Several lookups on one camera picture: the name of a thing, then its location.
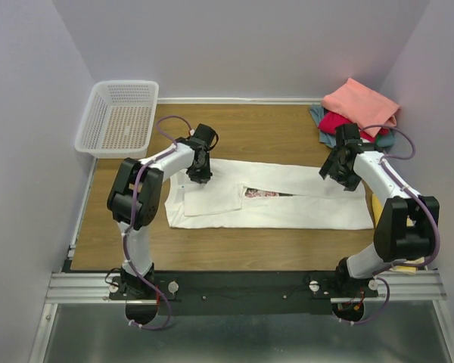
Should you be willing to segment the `white floral t shirt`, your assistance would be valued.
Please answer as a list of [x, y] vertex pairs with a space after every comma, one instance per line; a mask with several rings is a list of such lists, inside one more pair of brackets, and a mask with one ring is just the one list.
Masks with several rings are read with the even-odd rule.
[[322, 179], [315, 167], [213, 159], [205, 185], [185, 172], [170, 179], [172, 228], [365, 230], [373, 226], [365, 189]]

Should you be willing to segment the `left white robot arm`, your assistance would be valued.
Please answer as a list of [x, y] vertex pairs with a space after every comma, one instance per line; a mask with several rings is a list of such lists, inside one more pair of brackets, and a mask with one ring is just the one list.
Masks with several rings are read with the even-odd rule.
[[163, 183], [185, 171], [190, 181], [206, 184], [212, 177], [210, 152], [219, 141], [217, 132], [199, 124], [186, 138], [172, 140], [165, 150], [145, 159], [126, 158], [118, 169], [107, 198], [107, 208], [120, 229], [124, 261], [113, 295], [144, 299], [159, 296], [152, 274], [149, 225], [160, 205]]

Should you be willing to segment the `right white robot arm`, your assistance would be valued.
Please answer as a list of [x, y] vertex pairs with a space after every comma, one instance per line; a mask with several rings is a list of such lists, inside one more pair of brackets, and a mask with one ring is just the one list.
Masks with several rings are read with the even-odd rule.
[[346, 191], [365, 182], [382, 205], [372, 243], [339, 261], [335, 269], [334, 290], [350, 296], [360, 288], [360, 281], [390, 268], [423, 268], [435, 260], [440, 252], [440, 204], [409, 186], [390, 165], [390, 155], [361, 139], [357, 125], [338, 126], [335, 137], [336, 146], [320, 176], [335, 180]]

